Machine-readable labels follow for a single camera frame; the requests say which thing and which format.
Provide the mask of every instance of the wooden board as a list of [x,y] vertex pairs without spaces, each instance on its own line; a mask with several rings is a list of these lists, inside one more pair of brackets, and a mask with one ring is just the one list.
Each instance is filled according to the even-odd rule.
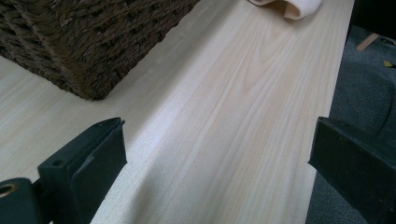
[[282,3],[202,0],[101,102],[0,58],[0,179],[36,180],[69,140],[122,117],[129,163],[92,223],[304,223],[352,6],[290,21]]
[[379,37],[379,34],[372,33],[369,36],[367,36],[359,45],[356,47],[357,50],[359,51],[364,51],[369,45],[371,45],[377,38]]

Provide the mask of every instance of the wicker basket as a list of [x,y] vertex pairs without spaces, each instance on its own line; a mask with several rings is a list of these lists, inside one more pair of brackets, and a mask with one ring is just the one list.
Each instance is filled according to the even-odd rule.
[[199,0],[1,0],[0,54],[104,99]]

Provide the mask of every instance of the wooden table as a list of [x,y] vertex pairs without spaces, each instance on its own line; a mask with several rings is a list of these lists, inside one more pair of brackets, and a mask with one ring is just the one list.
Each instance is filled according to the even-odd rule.
[[353,0],[283,6],[202,0],[101,102],[0,58],[0,179],[121,117],[129,163],[92,223],[304,223]]

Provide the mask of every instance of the gray carpet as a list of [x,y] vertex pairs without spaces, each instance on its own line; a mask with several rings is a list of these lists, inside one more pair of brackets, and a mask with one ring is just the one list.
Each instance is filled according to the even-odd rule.
[[[370,34],[353,27],[337,79],[330,118],[357,126],[396,146],[396,46],[378,38],[364,51],[358,44]],[[367,223],[322,176],[317,174],[306,224]]]

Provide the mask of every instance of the wood grain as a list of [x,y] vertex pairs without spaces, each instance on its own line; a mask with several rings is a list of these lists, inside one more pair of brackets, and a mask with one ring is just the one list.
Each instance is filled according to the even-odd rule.
[[0,179],[36,180],[80,132],[122,117],[129,163],[92,223],[304,223],[352,5],[289,21],[280,4],[202,0],[102,102],[0,58]]

